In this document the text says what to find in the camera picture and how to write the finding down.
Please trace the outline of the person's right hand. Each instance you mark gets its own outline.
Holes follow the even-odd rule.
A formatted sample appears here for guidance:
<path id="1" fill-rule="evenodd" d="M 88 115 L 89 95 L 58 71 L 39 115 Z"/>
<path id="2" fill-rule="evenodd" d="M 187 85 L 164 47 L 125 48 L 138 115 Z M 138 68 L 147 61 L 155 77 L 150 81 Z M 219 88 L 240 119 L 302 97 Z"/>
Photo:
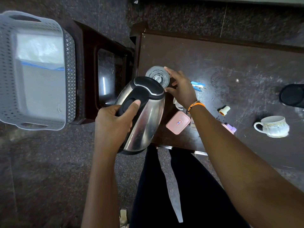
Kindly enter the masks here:
<path id="1" fill-rule="evenodd" d="M 197 101 L 195 90 L 192 87 L 191 81 L 182 71 L 175 71 L 168 67 L 164 67 L 164 69 L 169 73 L 170 78 L 173 78 L 175 80 L 172 83 L 172 86 L 177 86 L 177 102 L 188 110 L 189 107 Z"/>

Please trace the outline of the blue stapler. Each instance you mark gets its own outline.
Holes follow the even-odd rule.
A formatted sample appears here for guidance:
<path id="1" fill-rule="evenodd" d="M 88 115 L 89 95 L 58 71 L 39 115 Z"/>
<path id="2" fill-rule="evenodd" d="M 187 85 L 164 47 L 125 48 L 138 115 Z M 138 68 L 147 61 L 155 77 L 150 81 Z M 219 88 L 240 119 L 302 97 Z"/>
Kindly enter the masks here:
<path id="1" fill-rule="evenodd" d="M 192 87 L 198 91 L 202 92 L 204 90 L 205 85 L 199 82 L 191 81 Z"/>

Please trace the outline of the grey perforated plastic basket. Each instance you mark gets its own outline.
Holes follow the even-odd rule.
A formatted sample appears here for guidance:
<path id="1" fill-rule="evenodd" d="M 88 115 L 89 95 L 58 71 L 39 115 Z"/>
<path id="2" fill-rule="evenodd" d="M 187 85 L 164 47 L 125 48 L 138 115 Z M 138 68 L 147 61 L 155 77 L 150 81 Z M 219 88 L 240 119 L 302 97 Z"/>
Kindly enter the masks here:
<path id="1" fill-rule="evenodd" d="M 39 119 L 21 112 L 21 68 L 16 58 L 17 34 L 55 35 L 63 37 L 66 118 L 65 122 Z M 76 57 L 72 36 L 55 20 L 21 11 L 0 14 L 0 121 L 23 130 L 58 131 L 76 116 Z"/>

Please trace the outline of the person's legs in black trousers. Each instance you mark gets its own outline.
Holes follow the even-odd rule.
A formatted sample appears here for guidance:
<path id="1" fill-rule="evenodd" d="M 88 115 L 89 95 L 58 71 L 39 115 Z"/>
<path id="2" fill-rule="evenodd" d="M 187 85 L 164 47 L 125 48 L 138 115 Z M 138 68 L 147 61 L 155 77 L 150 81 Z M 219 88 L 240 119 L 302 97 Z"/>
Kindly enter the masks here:
<path id="1" fill-rule="evenodd" d="M 183 149 L 169 151 L 183 222 L 169 198 L 158 150 L 148 146 L 129 228 L 250 228 L 227 193 L 201 162 Z"/>

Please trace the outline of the dark brown plastic stool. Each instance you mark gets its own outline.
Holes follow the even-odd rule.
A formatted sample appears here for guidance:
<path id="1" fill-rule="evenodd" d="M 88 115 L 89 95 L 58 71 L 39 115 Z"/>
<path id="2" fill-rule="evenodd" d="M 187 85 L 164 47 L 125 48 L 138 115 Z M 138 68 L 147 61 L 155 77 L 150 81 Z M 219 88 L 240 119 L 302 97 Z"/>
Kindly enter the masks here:
<path id="1" fill-rule="evenodd" d="M 115 102 L 130 81 L 134 49 L 125 47 L 75 20 L 68 23 L 66 31 L 73 37 L 76 50 L 77 114 L 71 124 L 89 124 L 95 121 L 100 108 L 105 107 L 106 103 L 112 104 L 107 98 L 113 96 Z M 122 60 L 118 64 L 118 79 L 105 82 L 114 85 L 104 96 L 99 91 L 103 81 L 98 76 L 98 53 L 101 49 Z"/>

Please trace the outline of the person's left forearm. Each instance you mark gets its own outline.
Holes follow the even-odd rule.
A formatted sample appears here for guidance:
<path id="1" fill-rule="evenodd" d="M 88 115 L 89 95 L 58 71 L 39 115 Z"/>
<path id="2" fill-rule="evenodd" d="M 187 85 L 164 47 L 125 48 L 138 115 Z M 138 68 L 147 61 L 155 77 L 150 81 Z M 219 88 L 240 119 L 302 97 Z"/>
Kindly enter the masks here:
<path id="1" fill-rule="evenodd" d="M 120 228 L 117 151 L 95 150 L 81 228 Z"/>

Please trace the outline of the small purple pink object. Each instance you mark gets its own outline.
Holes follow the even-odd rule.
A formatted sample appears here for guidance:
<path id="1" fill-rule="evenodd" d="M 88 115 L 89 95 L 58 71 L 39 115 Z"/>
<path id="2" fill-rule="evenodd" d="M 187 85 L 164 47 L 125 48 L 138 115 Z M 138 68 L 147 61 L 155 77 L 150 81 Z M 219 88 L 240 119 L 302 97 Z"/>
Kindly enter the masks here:
<path id="1" fill-rule="evenodd" d="M 230 124 L 226 123 L 222 123 L 222 126 L 224 126 L 228 131 L 230 131 L 232 134 L 234 134 L 237 131 L 237 128 L 235 128 L 234 126 L 231 126 Z"/>

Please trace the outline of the person's foot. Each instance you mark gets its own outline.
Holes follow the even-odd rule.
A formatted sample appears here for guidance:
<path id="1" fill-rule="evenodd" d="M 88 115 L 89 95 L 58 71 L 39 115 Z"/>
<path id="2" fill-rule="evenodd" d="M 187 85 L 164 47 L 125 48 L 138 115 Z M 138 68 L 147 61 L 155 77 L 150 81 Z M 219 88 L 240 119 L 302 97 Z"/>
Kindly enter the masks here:
<path id="1" fill-rule="evenodd" d="M 129 228 L 126 209 L 120 209 L 120 228 Z"/>

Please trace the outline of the pink lidded plastic container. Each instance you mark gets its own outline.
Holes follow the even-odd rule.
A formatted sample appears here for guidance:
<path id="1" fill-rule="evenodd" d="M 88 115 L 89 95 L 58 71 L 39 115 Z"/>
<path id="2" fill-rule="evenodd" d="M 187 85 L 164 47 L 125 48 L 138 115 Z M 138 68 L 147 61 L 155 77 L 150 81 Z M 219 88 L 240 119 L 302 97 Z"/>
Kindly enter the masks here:
<path id="1" fill-rule="evenodd" d="M 166 124 L 166 128 L 173 134 L 180 134 L 191 122 L 191 118 L 183 111 L 178 111 Z"/>

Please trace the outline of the black round kettle base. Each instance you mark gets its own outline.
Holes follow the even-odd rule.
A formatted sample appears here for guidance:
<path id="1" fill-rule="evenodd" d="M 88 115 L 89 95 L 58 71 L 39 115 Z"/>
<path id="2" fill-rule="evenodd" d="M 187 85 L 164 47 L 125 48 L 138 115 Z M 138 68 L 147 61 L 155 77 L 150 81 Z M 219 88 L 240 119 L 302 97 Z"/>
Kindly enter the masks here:
<path id="1" fill-rule="evenodd" d="M 304 108 L 304 84 L 289 84 L 279 92 L 279 101 L 283 105 Z"/>

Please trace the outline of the steel electric kettle black lid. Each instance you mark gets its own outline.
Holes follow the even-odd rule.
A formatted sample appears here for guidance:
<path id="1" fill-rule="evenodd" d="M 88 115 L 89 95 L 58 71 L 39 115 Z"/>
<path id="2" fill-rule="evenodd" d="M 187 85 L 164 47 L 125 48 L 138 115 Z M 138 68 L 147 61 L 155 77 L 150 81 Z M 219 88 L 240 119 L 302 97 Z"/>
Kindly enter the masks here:
<path id="1" fill-rule="evenodd" d="M 132 127 L 118 153 L 134 155 L 146 149 L 156 133 L 165 107 L 165 90 L 156 80 L 138 76 L 121 91 L 115 105 L 120 105 L 116 116 L 121 116 L 135 100 L 140 100 L 139 110 Z"/>

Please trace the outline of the clear drinking glass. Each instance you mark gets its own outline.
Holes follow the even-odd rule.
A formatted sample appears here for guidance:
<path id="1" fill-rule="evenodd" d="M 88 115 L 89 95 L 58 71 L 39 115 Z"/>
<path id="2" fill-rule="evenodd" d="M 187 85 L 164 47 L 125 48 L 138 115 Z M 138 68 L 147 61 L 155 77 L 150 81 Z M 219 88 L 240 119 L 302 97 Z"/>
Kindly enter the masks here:
<path id="1" fill-rule="evenodd" d="M 145 76 L 156 80 L 163 88 L 167 88 L 170 82 L 169 73 L 162 66 L 151 67 Z"/>

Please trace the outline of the small white object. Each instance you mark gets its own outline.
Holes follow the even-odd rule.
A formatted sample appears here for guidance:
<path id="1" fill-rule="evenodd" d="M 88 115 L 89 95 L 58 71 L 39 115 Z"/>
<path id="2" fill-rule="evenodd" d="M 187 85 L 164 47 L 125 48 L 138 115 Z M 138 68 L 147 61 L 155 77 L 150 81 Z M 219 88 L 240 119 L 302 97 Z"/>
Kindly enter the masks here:
<path id="1" fill-rule="evenodd" d="M 175 107 L 180 110 L 180 111 L 184 111 L 184 107 L 177 102 L 176 98 L 173 98 L 173 104 L 175 105 Z"/>

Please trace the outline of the white floral teacup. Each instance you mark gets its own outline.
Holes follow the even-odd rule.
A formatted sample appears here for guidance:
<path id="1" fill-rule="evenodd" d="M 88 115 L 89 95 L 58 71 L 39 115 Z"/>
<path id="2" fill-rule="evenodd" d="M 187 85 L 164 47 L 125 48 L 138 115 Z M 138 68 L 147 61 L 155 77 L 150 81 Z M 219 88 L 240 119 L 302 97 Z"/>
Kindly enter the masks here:
<path id="1" fill-rule="evenodd" d="M 290 127 L 283 116 L 265 117 L 260 122 L 255 122 L 253 127 L 256 131 L 271 138 L 287 137 L 290 131 Z"/>

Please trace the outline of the person's left hand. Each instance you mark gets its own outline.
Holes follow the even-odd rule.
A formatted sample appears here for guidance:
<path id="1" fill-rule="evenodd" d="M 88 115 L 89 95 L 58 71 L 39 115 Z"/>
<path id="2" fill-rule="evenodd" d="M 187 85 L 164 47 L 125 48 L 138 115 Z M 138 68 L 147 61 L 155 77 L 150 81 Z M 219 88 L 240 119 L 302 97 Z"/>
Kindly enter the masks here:
<path id="1" fill-rule="evenodd" d="M 135 116 L 116 116 L 120 105 L 99 110 L 95 120 L 94 153 L 117 153 L 127 133 L 133 125 Z"/>

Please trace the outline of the person's right forearm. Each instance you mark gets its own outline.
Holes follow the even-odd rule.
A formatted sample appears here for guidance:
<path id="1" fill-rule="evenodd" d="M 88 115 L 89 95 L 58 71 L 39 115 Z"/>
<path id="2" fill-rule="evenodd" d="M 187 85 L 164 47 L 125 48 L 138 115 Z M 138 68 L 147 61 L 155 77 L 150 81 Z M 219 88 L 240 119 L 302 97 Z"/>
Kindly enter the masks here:
<path id="1" fill-rule="evenodd" d="M 189 107 L 226 193 L 254 228 L 304 228 L 304 192 L 217 121 L 202 103 Z"/>

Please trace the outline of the clear plastic bag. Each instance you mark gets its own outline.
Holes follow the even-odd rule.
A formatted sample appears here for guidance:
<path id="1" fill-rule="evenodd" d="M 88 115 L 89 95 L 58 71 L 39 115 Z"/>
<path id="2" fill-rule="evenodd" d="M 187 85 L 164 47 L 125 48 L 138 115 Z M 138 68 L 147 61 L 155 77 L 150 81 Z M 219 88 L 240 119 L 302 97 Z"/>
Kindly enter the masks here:
<path id="1" fill-rule="evenodd" d="M 63 37 L 18 33 L 16 58 L 21 65 L 21 112 L 39 119 L 65 122 Z"/>

